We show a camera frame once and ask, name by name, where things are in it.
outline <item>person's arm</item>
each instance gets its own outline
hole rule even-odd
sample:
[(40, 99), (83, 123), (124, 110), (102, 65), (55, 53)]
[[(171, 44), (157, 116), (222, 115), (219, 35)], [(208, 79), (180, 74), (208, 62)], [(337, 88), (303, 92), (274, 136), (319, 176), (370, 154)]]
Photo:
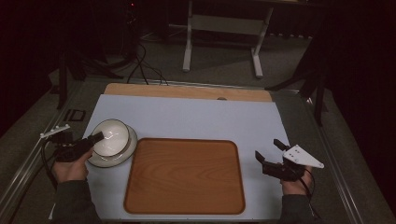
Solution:
[(51, 223), (102, 223), (91, 200), (85, 161), (92, 149), (77, 161), (55, 162), (53, 171), (58, 180)]
[[(302, 180), (307, 186), (311, 185), (311, 175), (305, 171)], [(324, 223), (314, 216), (304, 185), (299, 181), (280, 181), (282, 185), (282, 213), (278, 224), (319, 224)]]

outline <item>cable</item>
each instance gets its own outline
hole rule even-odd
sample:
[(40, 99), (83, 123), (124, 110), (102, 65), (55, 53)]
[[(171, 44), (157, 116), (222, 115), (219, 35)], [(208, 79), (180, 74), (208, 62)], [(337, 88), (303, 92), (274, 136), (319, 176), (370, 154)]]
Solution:
[[(176, 31), (176, 32), (174, 32), (174, 33), (168, 35), (168, 37), (172, 37), (172, 36), (174, 36), (174, 35), (181, 34), (181, 33), (185, 32), (185, 31), (187, 31), (187, 28), (183, 28), (183, 29), (181, 29), (181, 30), (179, 30), (179, 31)], [(155, 36), (155, 37), (157, 37), (156, 39), (149, 39), (148, 37), (151, 36), (151, 35), (155, 35), (155, 34), (154, 34), (153, 32), (151, 32), (151, 33), (148, 33), (148, 34), (146, 34), (146, 35), (142, 35), (142, 36), (140, 36), (139, 38), (140, 38), (141, 40), (148, 41), (148, 42), (159, 42), (159, 41), (162, 41), (162, 40), (163, 40), (162, 38), (160, 38), (160, 37), (158, 37), (158, 36)]]
[(148, 83), (148, 80), (146, 79), (145, 73), (143, 72), (142, 62), (143, 62), (143, 59), (142, 59), (142, 61), (140, 61), (140, 64), (139, 64), (140, 73), (142, 74), (143, 79), (145, 79), (146, 84), (149, 84), (149, 83)]
[(312, 210), (312, 215), (314, 216), (314, 217), (317, 217), (317, 218), (321, 218), (320, 217), (320, 215), (319, 215), (319, 213), (318, 213), (318, 211), (314, 208), (314, 206), (312, 206), (312, 204), (311, 204), (311, 199), (312, 199), (312, 197), (314, 196), (314, 191), (315, 191), (315, 178), (314, 178), (314, 176), (312, 175), (312, 173), (309, 171), (309, 170), (307, 170), (307, 169), (305, 169), (310, 175), (311, 175), (311, 177), (312, 177), (312, 191), (311, 190), (309, 190), (309, 187), (305, 184), (305, 182), (303, 181), (303, 179), (302, 178), (300, 178), (299, 180), (300, 180), (300, 182), (303, 184), (303, 186), (304, 186), (304, 188), (305, 188), (305, 190), (306, 190), (306, 196), (308, 197), (308, 200), (309, 200), (309, 207), (311, 208), (311, 210)]
[(45, 142), (43, 143), (43, 145), (41, 145), (40, 154), (41, 154), (41, 160), (43, 161), (43, 166), (46, 169), (47, 176), (48, 176), (52, 186), (56, 190), (57, 186), (58, 186), (58, 182), (56, 181), (55, 176), (53, 176), (53, 174), (52, 174), (52, 172), (51, 172), (51, 170), (50, 170), (50, 168), (48, 166), (48, 160), (46, 158), (46, 152), (45, 152), (46, 146), (50, 142), (50, 140), (51, 140), (50, 138), (46, 139)]
[(143, 49), (143, 57), (142, 57), (142, 60), (139, 60), (139, 59), (136, 57), (136, 58), (137, 58), (137, 65), (136, 65), (136, 67), (134, 68), (134, 70), (132, 70), (131, 74), (128, 76), (128, 79), (126, 80), (126, 83), (129, 83), (131, 77), (134, 75), (134, 71), (136, 71), (137, 67), (140, 66), (140, 64), (143, 62), (143, 60), (144, 60), (145, 57), (146, 57), (146, 48), (145, 48), (142, 44), (140, 44), (140, 43), (138, 43), (138, 46), (140, 46), (140, 47)]
[(163, 76), (163, 73), (161, 72), (160, 69), (154, 68), (152, 67), (149, 63), (147, 63), (146, 61), (143, 60), (142, 65), (144, 65), (145, 67), (151, 69), (153, 72), (155, 72), (159, 77), (160, 77), (160, 85), (163, 84), (163, 81), (165, 82), (165, 84), (167, 86), (169, 86), (168, 82), (166, 81), (166, 78)]

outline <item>wooden tray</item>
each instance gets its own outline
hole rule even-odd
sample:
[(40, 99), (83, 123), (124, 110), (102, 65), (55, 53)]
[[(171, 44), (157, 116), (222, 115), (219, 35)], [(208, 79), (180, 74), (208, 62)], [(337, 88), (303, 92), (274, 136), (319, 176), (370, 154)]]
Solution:
[(221, 140), (139, 140), (124, 208), (133, 214), (242, 213), (245, 197), (236, 144)]

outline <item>black sleeve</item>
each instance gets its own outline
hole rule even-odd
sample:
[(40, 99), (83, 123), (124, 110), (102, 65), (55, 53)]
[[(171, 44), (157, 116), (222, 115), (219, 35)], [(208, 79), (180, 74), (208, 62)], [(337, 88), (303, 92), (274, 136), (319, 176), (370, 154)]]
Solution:
[(87, 181), (73, 180), (58, 185), (51, 223), (102, 223)]
[(282, 214), (277, 224), (323, 224), (324, 222), (314, 217), (309, 200), (305, 195), (284, 195), (282, 197)]

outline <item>hand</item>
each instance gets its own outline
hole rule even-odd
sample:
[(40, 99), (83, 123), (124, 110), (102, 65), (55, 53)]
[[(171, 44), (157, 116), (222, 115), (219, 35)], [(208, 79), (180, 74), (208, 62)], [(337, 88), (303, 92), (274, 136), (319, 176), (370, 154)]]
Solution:
[(58, 162), (53, 165), (58, 183), (63, 183), (69, 180), (85, 180), (88, 175), (85, 161), (92, 156), (93, 147), (82, 155), (78, 160), (72, 162)]
[[(312, 167), (310, 166), (306, 166), (305, 169), (308, 170), (309, 172), (312, 171)], [(302, 177), (302, 180), (305, 182), (305, 184), (308, 187), (311, 186), (312, 176), (307, 171), (304, 172), (304, 176)], [(296, 180), (294, 182), (280, 180), (280, 184), (282, 185), (283, 195), (288, 195), (288, 194), (306, 195), (306, 189), (300, 180)]]

